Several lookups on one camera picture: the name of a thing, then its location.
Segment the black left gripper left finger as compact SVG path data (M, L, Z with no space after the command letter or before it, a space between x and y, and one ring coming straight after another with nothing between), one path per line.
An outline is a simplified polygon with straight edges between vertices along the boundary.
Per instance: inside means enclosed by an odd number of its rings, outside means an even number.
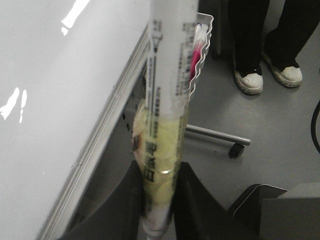
M143 203L143 180L133 160L103 204L61 240L136 240Z

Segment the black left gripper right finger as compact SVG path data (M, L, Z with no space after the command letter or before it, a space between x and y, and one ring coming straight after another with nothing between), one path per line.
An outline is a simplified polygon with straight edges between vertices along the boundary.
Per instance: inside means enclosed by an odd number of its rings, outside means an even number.
M259 240L213 198L190 164L182 162L172 202L178 240Z

